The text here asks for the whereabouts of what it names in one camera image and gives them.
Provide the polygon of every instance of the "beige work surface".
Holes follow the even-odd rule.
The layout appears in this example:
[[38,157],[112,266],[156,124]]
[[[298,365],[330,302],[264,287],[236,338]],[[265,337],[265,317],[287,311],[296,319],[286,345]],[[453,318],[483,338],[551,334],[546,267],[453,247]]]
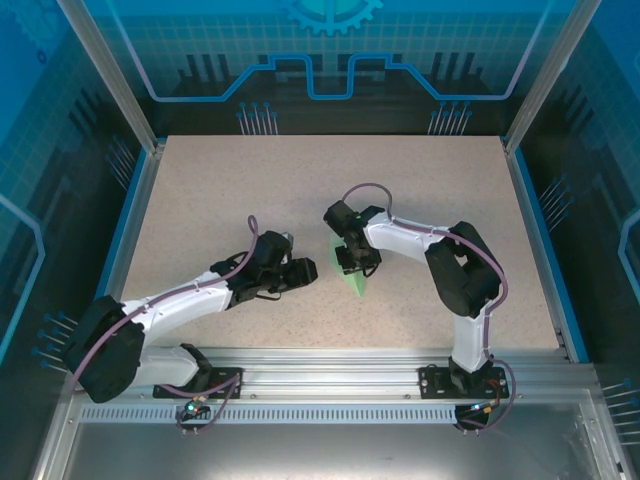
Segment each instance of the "beige work surface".
[[[322,217],[351,186],[379,182],[394,213],[420,223],[471,222],[501,262],[507,302],[494,314],[491,345],[555,348],[557,341],[518,202],[497,137],[169,137],[129,270],[123,299],[189,281],[246,250],[246,218],[260,231],[288,231],[294,257],[319,278],[279,302],[253,300],[195,320],[160,339],[227,347],[451,347],[452,314],[429,270],[382,252],[358,298],[329,266]],[[361,190],[354,209],[386,205]]]

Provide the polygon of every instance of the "blue edge trim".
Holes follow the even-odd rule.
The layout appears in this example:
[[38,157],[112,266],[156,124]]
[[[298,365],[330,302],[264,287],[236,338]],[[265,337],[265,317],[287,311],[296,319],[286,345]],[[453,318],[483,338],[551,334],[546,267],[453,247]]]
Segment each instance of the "blue edge trim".
[[[542,237],[542,245],[551,266],[551,274],[553,275],[556,288],[558,289],[560,303],[567,319],[567,326],[569,328],[569,333],[571,334],[571,340],[573,342],[578,361],[581,363],[588,363],[589,356],[587,355],[587,349],[584,345],[582,334],[580,333],[580,327],[578,326],[578,321],[576,319],[573,306],[571,305],[571,300],[569,299],[569,292],[567,291],[567,286],[564,283],[564,279],[562,278],[560,265],[558,264],[558,259],[556,257],[555,251],[553,250],[551,237],[549,236],[549,231],[547,230],[547,227],[544,223],[542,210],[540,209],[540,204],[538,203],[538,199],[533,188],[533,182],[531,181],[531,176],[529,175],[529,170],[527,169],[527,165],[524,161],[524,156],[522,154],[522,151],[520,150],[520,147],[517,148],[515,157],[516,161],[518,162],[518,168],[520,169],[520,172],[522,174],[522,179],[524,182],[524,187],[527,191],[527,196],[529,197],[529,201],[531,202],[533,214],[536,221],[536,227],[540,231],[540,236]],[[138,163],[131,180],[131,185],[129,186],[129,191],[127,192],[124,205],[122,206],[122,212],[120,213],[116,231],[113,234],[111,247],[109,248],[109,253],[107,255],[104,270],[102,271],[100,283],[98,284],[98,288],[96,291],[96,298],[103,296],[106,293],[105,290],[107,282],[113,271],[116,254],[118,252],[118,249],[120,248],[120,243],[122,242],[122,236],[124,234],[124,227],[127,223],[129,213],[131,212],[133,197],[138,187],[138,183],[140,182],[140,176],[142,174],[142,169],[146,161],[147,152],[142,150],[140,152],[140,158],[138,159]]]
[[536,221],[536,227],[540,231],[542,246],[544,247],[545,254],[547,255],[547,259],[549,260],[549,265],[551,266],[551,275],[553,275],[553,280],[558,290],[558,296],[560,297],[560,304],[562,305],[564,315],[567,319],[567,326],[569,328],[569,334],[571,335],[571,341],[576,351],[576,356],[578,357],[578,361],[580,363],[588,363],[589,355],[587,355],[587,349],[584,345],[582,334],[580,333],[578,320],[576,319],[576,314],[573,311],[573,306],[571,305],[571,300],[569,299],[569,292],[567,291],[567,286],[564,283],[564,278],[562,277],[562,273],[560,272],[560,265],[558,264],[558,258],[556,257],[556,252],[553,249],[553,244],[551,243],[551,236],[549,235],[549,231],[547,230],[547,225],[544,223],[542,209],[540,208],[540,204],[538,203],[538,197],[536,196],[536,192],[533,188],[533,182],[531,181],[531,176],[529,175],[529,170],[527,169],[527,165],[524,161],[524,155],[522,154],[520,147],[516,149],[515,157],[516,161],[518,162],[520,173],[522,174],[524,187],[527,190],[527,196],[529,197],[529,201],[531,202],[533,215]]
[[109,278],[111,277],[111,274],[113,272],[116,255],[118,254],[120,243],[122,243],[122,236],[124,235],[124,227],[127,224],[129,213],[131,213],[131,207],[133,206],[133,197],[135,196],[136,190],[138,189],[140,177],[142,176],[142,169],[144,168],[144,164],[147,161],[147,158],[147,151],[144,148],[141,149],[140,155],[138,156],[138,161],[136,163],[136,168],[133,171],[133,176],[131,177],[131,182],[129,183],[129,190],[127,190],[127,196],[124,199],[122,211],[120,212],[120,217],[118,218],[116,231],[113,233],[113,239],[111,240],[109,253],[107,254],[107,259],[104,262],[104,268],[102,269],[102,275],[100,276],[100,282],[98,283],[98,288],[96,289],[95,298],[106,295],[107,283],[109,282]]

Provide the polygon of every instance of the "enclosure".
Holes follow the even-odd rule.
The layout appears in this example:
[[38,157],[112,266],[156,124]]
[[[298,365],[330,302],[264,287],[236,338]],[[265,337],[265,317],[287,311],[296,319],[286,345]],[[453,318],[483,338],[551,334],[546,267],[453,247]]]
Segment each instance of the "enclosure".
[[[637,478],[640,4],[1,5],[2,478]],[[332,268],[323,215],[362,182],[471,223],[504,269],[499,428],[423,398],[457,341],[424,264],[384,254],[364,295]],[[317,281],[146,347],[242,369],[218,423],[183,438],[148,385],[72,394],[59,352],[92,302],[246,251],[251,214]]]

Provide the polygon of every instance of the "vertical metal post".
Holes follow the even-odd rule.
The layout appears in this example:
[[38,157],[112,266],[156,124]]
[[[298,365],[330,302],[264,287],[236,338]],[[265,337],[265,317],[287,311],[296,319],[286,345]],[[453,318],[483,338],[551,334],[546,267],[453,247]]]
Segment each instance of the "vertical metal post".
[[155,154],[158,140],[87,7],[82,0],[57,1],[138,141]]
[[601,0],[577,0],[507,132],[507,153],[513,153],[520,145],[533,119],[540,111],[540,107],[582,38],[582,34],[589,26],[600,2]]

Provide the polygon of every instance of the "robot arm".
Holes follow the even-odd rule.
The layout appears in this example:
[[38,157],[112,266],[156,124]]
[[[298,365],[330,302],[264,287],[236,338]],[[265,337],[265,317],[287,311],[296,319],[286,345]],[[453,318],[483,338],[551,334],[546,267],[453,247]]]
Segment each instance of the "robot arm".
[[104,332],[142,306],[143,313],[119,329],[91,359],[80,376],[82,387],[97,403],[137,385],[169,383],[185,387],[186,391],[203,390],[211,366],[195,347],[160,349],[148,347],[149,344],[203,315],[264,298],[262,293],[281,295],[311,284],[318,277],[314,262],[308,258],[292,259],[292,248],[290,235],[267,231],[258,237],[244,268],[226,281],[207,285],[234,270],[238,266],[236,258],[245,252],[217,262],[191,282],[153,297],[123,304],[110,296],[98,298],[64,345],[62,360],[75,371]]
[[[345,245],[336,249],[345,274],[375,269],[382,261],[380,250],[390,250],[428,265],[438,295],[454,314],[455,344],[452,375],[471,376],[487,363],[484,353],[485,310],[498,296],[500,279],[475,252],[433,230],[451,232],[469,240],[488,255],[491,252],[475,228],[466,222],[454,227],[431,227],[407,220],[392,222],[387,212],[375,206],[355,212],[343,201],[332,205],[325,222]],[[418,232],[401,225],[422,227]]]

